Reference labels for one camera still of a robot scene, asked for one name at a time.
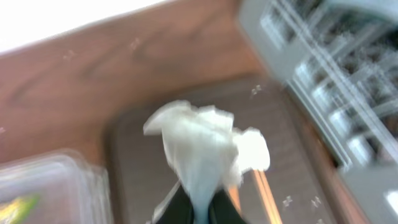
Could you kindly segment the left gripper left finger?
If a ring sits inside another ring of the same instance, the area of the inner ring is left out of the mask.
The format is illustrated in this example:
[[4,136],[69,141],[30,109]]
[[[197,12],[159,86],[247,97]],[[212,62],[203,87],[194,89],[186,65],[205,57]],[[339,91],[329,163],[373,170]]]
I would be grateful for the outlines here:
[[194,224],[193,206],[180,182],[155,207],[152,224]]

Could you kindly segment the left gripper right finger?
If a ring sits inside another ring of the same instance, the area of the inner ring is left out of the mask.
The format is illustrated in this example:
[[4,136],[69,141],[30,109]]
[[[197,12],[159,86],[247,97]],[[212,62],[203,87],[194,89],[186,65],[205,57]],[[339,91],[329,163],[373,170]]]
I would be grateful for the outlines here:
[[209,224],[248,224],[225,190],[214,194],[208,208],[208,221]]

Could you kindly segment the white napkin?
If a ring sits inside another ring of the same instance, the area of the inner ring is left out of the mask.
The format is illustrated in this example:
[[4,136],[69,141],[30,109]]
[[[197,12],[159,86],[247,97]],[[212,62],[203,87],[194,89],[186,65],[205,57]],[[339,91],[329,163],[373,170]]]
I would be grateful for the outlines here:
[[169,102],[148,118],[143,133],[162,136],[167,163],[192,203],[195,223],[209,222],[217,191],[239,187],[246,172],[266,171],[271,164],[260,130],[234,127],[234,114],[213,105]]

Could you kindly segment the yellow green snack wrapper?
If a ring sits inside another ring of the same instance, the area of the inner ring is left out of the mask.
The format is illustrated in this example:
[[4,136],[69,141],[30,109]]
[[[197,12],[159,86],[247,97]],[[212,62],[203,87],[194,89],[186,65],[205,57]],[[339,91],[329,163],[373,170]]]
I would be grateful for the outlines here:
[[39,195],[25,195],[1,203],[1,224],[20,224],[39,201]]

